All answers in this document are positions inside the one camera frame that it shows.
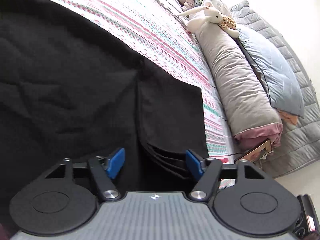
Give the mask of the black pants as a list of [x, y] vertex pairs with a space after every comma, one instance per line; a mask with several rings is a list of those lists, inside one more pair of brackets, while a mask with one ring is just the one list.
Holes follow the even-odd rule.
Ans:
[[1, 0], [1, 226], [9, 202], [63, 158], [124, 148], [116, 187], [190, 192], [208, 155], [202, 93], [49, 0]]

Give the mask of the grey checked bed sheet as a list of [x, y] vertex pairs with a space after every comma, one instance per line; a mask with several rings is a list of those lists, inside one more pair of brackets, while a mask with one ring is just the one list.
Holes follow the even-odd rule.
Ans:
[[202, 89], [204, 123], [209, 155], [228, 159], [236, 154], [226, 116], [207, 61], [194, 35], [186, 30], [186, 21], [178, 17], [178, 0], [142, 0], [143, 22], [152, 32], [153, 45], [160, 52], [160, 65], [174, 77]]

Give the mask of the smartphone with reflective screen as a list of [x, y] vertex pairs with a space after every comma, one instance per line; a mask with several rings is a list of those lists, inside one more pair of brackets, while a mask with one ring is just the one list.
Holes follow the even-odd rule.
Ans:
[[234, 163], [237, 164], [239, 162], [250, 162], [255, 163], [259, 161], [261, 158], [267, 156], [272, 152], [272, 143], [270, 139], [266, 139], [260, 145], [255, 146], [251, 150], [247, 151], [244, 155], [235, 159]]

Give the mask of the light blue pillow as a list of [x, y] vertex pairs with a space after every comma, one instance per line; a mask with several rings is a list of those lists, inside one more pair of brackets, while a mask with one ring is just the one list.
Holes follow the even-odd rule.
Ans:
[[251, 66], [260, 74], [273, 108], [304, 116], [304, 100], [297, 78], [281, 52], [267, 38], [240, 26], [239, 45]]

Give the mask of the white plush bunny toy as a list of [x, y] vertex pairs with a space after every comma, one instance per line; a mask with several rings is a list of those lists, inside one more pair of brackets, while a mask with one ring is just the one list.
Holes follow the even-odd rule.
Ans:
[[190, 16], [201, 11], [204, 11], [204, 15], [195, 17], [188, 21], [187, 29], [190, 33], [196, 33], [206, 22], [209, 22], [219, 26], [230, 37], [239, 37], [239, 31], [236, 28], [235, 21], [231, 17], [222, 14], [210, 3], [207, 3], [206, 5], [200, 7], [189, 9], [183, 13], [178, 14], [178, 16]]

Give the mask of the grey quilted headboard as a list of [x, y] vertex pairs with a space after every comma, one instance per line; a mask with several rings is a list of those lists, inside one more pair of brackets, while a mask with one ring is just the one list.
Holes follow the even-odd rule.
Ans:
[[300, 60], [272, 25], [247, 1], [232, 6], [240, 30], [239, 46], [257, 67], [272, 106], [297, 116], [297, 123], [283, 122], [280, 146], [261, 163], [277, 178], [319, 160], [319, 104]]

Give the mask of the patterned red green bed blanket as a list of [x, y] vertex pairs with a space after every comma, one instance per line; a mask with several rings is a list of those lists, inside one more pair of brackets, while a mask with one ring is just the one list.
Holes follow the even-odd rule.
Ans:
[[208, 64], [175, 16], [173, 0], [39, 0], [48, 17], [70, 28], [55, 37], [69, 58], [59, 71], [63, 92], [53, 125], [98, 151], [115, 139], [129, 147], [124, 180], [145, 190], [191, 188], [183, 152], [229, 162], [223, 111]]

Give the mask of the orange pillow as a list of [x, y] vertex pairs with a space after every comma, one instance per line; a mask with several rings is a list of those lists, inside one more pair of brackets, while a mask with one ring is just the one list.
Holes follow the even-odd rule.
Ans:
[[292, 124], [292, 125], [297, 125], [298, 124], [298, 116], [297, 115], [293, 115], [291, 113], [287, 113], [286, 111], [281, 111], [281, 110], [277, 110], [280, 118], [282, 120], [284, 120], [285, 122]]

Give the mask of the long grey rolled quilt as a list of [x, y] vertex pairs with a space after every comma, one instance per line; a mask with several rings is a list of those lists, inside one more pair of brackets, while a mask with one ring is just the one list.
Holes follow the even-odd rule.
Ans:
[[236, 42], [212, 23], [205, 23], [196, 38], [239, 147], [249, 150], [266, 139], [280, 146], [281, 118]]

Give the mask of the pink plush toy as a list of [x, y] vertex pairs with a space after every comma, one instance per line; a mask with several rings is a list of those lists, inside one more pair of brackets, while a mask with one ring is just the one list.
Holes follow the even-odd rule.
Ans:
[[185, 12], [194, 7], [199, 7], [201, 3], [199, 0], [178, 0], [180, 5], [182, 6], [182, 11]]

